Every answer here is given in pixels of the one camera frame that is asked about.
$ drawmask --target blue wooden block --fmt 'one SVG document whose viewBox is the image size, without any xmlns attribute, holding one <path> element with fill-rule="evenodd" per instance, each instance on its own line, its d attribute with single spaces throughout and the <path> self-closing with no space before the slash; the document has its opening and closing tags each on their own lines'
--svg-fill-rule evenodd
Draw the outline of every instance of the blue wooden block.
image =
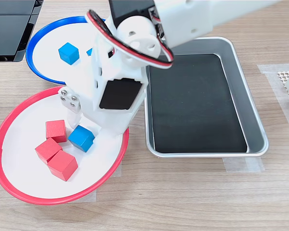
<svg viewBox="0 0 289 231">
<path fill-rule="evenodd" d="M 78 125 L 75 130 L 70 134 L 68 140 L 77 148 L 85 153 L 93 144 L 94 135 L 86 128 Z"/>
<path fill-rule="evenodd" d="M 72 65 L 79 59 L 78 48 L 67 42 L 59 49 L 60 58 L 66 63 Z"/>
<path fill-rule="evenodd" d="M 91 54 L 92 54 L 92 48 L 87 51 L 87 55 L 88 55 L 88 56 L 91 56 Z"/>
</svg>

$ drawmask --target red wooden block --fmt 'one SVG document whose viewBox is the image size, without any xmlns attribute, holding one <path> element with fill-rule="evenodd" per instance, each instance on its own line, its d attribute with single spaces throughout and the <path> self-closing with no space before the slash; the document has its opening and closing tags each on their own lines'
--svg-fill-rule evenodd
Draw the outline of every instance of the red wooden block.
<svg viewBox="0 0 289 231">
<path fill-rule="evenodd" d="M 64 151 L 59 151 L 47 165 L 53 175 L 64 181 L 67 181 L 78 168 L 76 158 Z"/>
<path fill-rule="evenodd" d="M 53 138 L 57 143 L 66 142 L 66 124 L 64 120 L 46 122 L 46 139 Z"/>
<path fill-rule="evenodd" d="M 62 150 L 62 147 L 56 143 L 52 138 L 47 139 L 47 141 L 36 147 L 39 158 L 47 164 L 51 158 L 56 155 L 58 151 Z"/>
</svg>

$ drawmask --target table surface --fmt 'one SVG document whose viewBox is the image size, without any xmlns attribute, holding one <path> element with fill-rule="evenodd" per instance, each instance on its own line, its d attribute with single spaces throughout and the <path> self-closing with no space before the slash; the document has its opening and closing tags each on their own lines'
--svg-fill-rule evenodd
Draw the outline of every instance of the table surface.
<svg viewBox="0 0 289 231">
<path fill-rule="evenodd" d="M 109 15 L 108 1 L 45 1 L 34 33 L 88 8 Z M 97 190 L 96 202 L 37 206 L 0 185 L 0 231 L 197 230 L 289 231 L 289 124 L 258 64 L 289 63 L 289 0 L 214 29 L 230 39 L 267 132 L 261 173 L 227 173 L 222 159 L 158 159 L 145 146 L 143 107 L 130 126 L 122 177 Z M 55 86 L 25 59 L 0 63 L 0 124 L 23 100 Z"/>
</svg>

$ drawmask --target silver tray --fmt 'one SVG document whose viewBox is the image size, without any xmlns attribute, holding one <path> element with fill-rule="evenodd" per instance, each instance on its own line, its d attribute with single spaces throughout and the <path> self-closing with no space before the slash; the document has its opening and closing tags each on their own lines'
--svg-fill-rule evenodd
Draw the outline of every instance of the silver tray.
<svg viewBox="0 0 289 231">
<path fill-rule="evenodd" d="M 222 63 L 236 115 L 240 122 L 247 151 L 244 153 L 160 153 L 155 150 L 152 121 L 150 84 L 144 103 L 145 138 L 147 148 L 158 157 L 256 157 L 263 155 L 269 147 L 267 135 L 259 118 L 250 90 L 244 78 L 236 51 L 232 43 L 222 37 L 198 38 L 173 49 L 174 55 L 215 54 Z"/>
</svg>

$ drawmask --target robotic arm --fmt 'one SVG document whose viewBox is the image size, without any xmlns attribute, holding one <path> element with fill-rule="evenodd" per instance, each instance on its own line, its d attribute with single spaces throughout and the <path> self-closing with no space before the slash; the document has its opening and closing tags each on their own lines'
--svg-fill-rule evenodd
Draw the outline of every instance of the robotic arm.
<svg viewBox="0 0 289 231">
<path fill-rule="evenodd" d="M 92 61 L 59 91 L 76 127 L 82 116 L 122 134 L 145 98 L 146 66 L 168 69 L 171 48 L 276 0 L 109 0 L 111 15 L 85 15 L 96 36 Z M 163 51 L 167 60 L 159 59 Z"/>
</svg>

